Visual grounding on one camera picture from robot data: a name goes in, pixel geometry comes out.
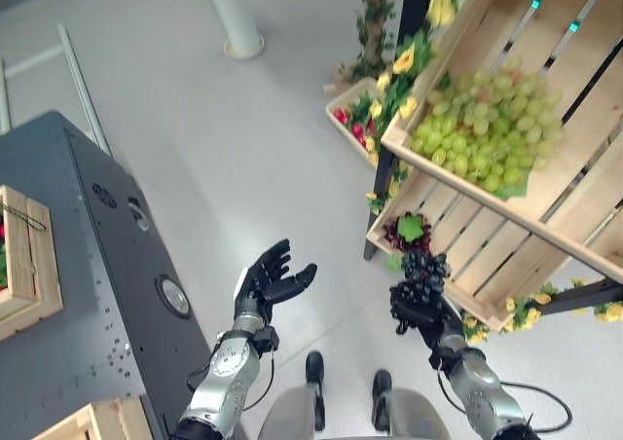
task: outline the wooden box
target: wooden box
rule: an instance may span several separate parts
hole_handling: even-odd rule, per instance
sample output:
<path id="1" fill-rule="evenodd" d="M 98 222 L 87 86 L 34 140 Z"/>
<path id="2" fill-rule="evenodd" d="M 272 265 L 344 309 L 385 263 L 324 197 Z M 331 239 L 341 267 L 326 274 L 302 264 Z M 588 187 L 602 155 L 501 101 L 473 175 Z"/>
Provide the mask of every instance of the wooden box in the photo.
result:
<path id="1" fill-rule="evenodd" d="M 524 71 L 539 70 L 587 0 L 542 0 L 510 49 Z M 419 101 L 452 74 L 490 67 L 532 0 L 462 0 L 437 57 L 414 85 Z M 562 116 L 621 46 L 623 0 L 597 0 L 555 59 L 547 80 L 563 92 Z M 368 239 L 385 251 L 383 224 L 406 210 L 432 223 L 432 251 L 448 253 L 447 293 L 493 329 L 509 317 L 510 296 L 528 295 L 574 256 L 623 282 L 623 53 L 607 66 L 564 125 L 548 166 L 530 175 L 525 197 L 502 201 L 409 149 L 425 104 L 406 123 L 395 118 L 383 144 L 417 168 L 387 205 Z"/>
<path id="2" fill-rule="evenodd" d="M 91 403 L 33 440 L 150 440 L 138 398 Z"/>
<path id="3" fill-rule="evenodd" d="M 40 203 L 0 186 L 9 286 L 0 290 L 0 340 L 62 309 L 50 212 Z M 45 227 L 28 224 L 28 215 Z"/>
<path id="4" fill-rule="evenodd" d="M 363 92 L 368 92 L 371 97 L 379 97 L 380 94 L 377 90 L 377 81 L 374 78 L 363 78 L 359 80 L 352 87 L 329 102 L 326 106 L 326 112 L 331 122 L 333 122 L 335 127 L 342 133 L 343 136 L 346 137 L 357 153 L 359 153 L 372 167 L 376 168 L 372 161 L 370 161 L 370 154 L 367 150 L 361 146 L 361 143 L 359 143 L 352 133 L 348 131 L 348 128 L 344 127 L 344 125 L 333 115 L 336 109 L 357 102 L 359 100 L 359 96 L 361 96 Z"/>

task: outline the artificial grapes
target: artificial grapes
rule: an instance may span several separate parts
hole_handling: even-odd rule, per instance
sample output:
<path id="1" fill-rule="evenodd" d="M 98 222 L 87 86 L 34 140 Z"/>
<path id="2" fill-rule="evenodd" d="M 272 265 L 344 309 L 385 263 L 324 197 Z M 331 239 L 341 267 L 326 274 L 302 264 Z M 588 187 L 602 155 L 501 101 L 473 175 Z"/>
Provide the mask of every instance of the artificial grapes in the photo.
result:
<path id="1" fill-rule="evenodd" d="M 411 149 L 488 192 L 521 185 L 563 136 L 554 112 L 562 96 L 540 75 L 522 74 L 517 59 L 495 72 L 458 75 L 428 94 Z"/>

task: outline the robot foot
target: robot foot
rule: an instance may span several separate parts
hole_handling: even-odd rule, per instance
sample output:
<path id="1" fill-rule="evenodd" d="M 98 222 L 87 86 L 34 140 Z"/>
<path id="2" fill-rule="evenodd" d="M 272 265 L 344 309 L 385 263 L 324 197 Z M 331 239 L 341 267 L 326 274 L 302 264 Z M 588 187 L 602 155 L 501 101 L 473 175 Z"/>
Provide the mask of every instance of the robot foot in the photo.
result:
<path id="1" fill-rule="evenodd" d="M 324 360 L 322 354 L 313 350 L 305 361 L 305 378 L 308 384 L 315 388 L 315 431 L 324 430 L 324 398 L 322 397 L 322 382 L 324 381 Z"/>

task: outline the black cable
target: black cable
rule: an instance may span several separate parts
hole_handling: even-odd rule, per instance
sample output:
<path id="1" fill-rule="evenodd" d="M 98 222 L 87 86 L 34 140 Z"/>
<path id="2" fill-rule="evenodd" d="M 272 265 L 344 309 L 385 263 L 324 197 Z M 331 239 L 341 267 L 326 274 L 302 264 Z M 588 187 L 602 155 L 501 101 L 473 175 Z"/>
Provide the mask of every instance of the black cable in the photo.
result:
<path id="1" fill-rule="evenodd" d="M 186 376 L 186 387 L 190 390 L 191 393 L 194 393 L 195 390 L 197 389 L 196 386 L 193 386 L 193 384 L 191 384 L 191 379 L 193 377 L 196 377 L 198 375 L 203 374 L 204 372 L 206 372 L 208 369 L 210 368 L 210 361 L 208 360 L 205 364 L 203 364 L 199 369 L 194 370 L 193 372 L 191 372 L 190 374 L 188 374 Z"/>
<path id="2" fill-rule="evenodd" d="M 532 391 L 537 391 L 541 394 L 544 394 L 545 396 L 547 396 L 550 399 L 553 399 L 554 401 L 556 401 L 564 410 L 565 413 L 567 414 L 567 419 L 559 424 L 556 425 L 554 427 L 547 427 L 547 428 L 535 428 L 534 429 L 534 433 L 555 433 L 555 432 L 560 432 L 561 430 L 569 427 L 571 425 L 571 423 L 573 422 L 573 413 L 571 412 L 571 409 L 569 408 L 569 406 L 567 405 L 567 403 L 565 401 L 563 401 L 561 398 L 559 398 L 558 396 L 556 396 L 554 393 L 551 393 L 549 391 L 547 391 L 544 388 L 541 388 L 539 386 L 534 386 L 534 385 L 526 385 L 526 384 L 517 384 L 514 382 L 501 382 L 504 386 L 512 386 L 515 388 L 522 388 L 522 389 L 529 389 Z"/>
<path id="3" fill-rule="evenodd" d="M 444 396 L 446 396 L 446 399 L 448 400 L 448 402 L 450 404 L 452 404 L 457 411 L 459 411 L 460 413 L 465 414 L 465 411 L 457 403 L 455 403 L 452 399 L 450 399 L 450 395 L 448 394 L 448 391 L 446 391 L 446 388 L 444 387 L 444 383 L 441 381 L 440 369 L 441 369 L 441 364 L 439 364 L 439 368 L 437 369 L 437 383 L 439 383 L 439 387 L 441 388 L 441 392 L 444 393 Z"/>
<path id="4" fill-rule="evenodd" d="M 271 390 L 271 386 L 273 386 L 274 379 L 275 379 L 275 357 L 273 356 L 273 352 L 271 351 L 271 379 L 269 380 L 269 385 L 266 387 L 266 389 L 264 390 L 264 393 L 262 394 L 262 396 L 258 398 L 257 401 L 255 401 L 250 406 L 247 406 L 246 408 L 244 408 L 243 410 L 244 413 L 248 411 L 249 409 L 252 409 L 258 404 L 260 404 L 260 402 L 266 397 L 266 395 L 269 394 L 269 391 Z"/>

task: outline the gray floor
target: gray floor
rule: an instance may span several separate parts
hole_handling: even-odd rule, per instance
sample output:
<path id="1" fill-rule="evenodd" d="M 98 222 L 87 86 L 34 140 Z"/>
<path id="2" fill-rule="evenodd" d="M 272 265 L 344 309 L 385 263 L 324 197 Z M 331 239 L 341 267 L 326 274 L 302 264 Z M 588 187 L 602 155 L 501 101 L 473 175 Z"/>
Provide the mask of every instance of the gray floor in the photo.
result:
<path id="1" fill-rule="evenodd" d="M 244 415 L 249 437 L 318 348 L 327 365 L 319 438 L 374 432 L 369 391 L 380 367 L 429 396 L 454 438 L 476 438 L 439 392 L 420 337 L 395 336 L 387 289 L 398 276 L 382 256 L 361 258 L 373 172 L 326 119 L 320 90 L 333 64 L 356 53 L 357 0 L 252 6 L 267 46 L 248 62 L 224 56 L 208 0 L 30 0 L 0 14 L 0 55 L 10 66 L 54 45 L 57 22 L 67 26 L 115 155 L 144 190 L 211 343 L 231 324 L 239 270 L 267 246 L 289 237 L 295 266 L 318 264 L 311 289 L 275 309 L 275 387 Z M 86 129 L 64 63 L 46 65 L 9 82 L 14 123 L 59 108 Z M 573 265 L 557 281 L 570 275 L 592 276 Z M 569 402 L 574 425 L 556 438 L 613 439 L 623 418 L 622 341 L 623 325 L 558 315 L 483 349 L 503 378 Z M 536 425 L 562 418 L 541 398 L 518 398 Z"/>

